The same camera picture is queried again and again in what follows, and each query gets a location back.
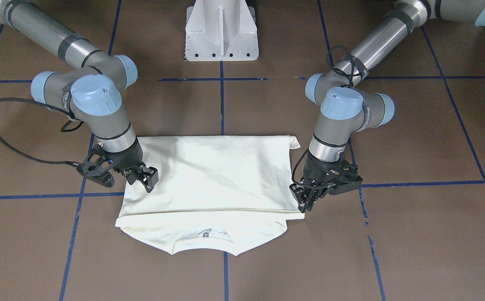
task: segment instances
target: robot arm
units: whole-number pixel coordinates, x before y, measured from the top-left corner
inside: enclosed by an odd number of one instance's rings
[[[87,39],[26,0],[0,0],[0,23],[10,25],[76,70],[67,74],[42,72],[32,80],[35,101],[67,111],[91,128],[98,144],[77,171],[95,183],[112,187],[113,169],[130,184],[140,181],[151,192],[158,181],[147,167],[119,90],[137,79],[126,56],[110,57]]]
[[[428,19],[443,18],[485,26],[485,0],[397,0],[394,9],[328,74],[311,76],[308,99],[321,106],[303,177],[290,185],[301,212],[326,194],[356,190],[363,179],[357,166],[344,159],[352,132],[375,128],[391,120],[395,106],[385,94],[355,88],[399,42]]]

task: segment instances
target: white plastic base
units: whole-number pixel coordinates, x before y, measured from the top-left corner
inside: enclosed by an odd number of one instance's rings
[[[256,60],[259,46],[254,12],[245,0],[196,0],[187,8],[185,59]]]

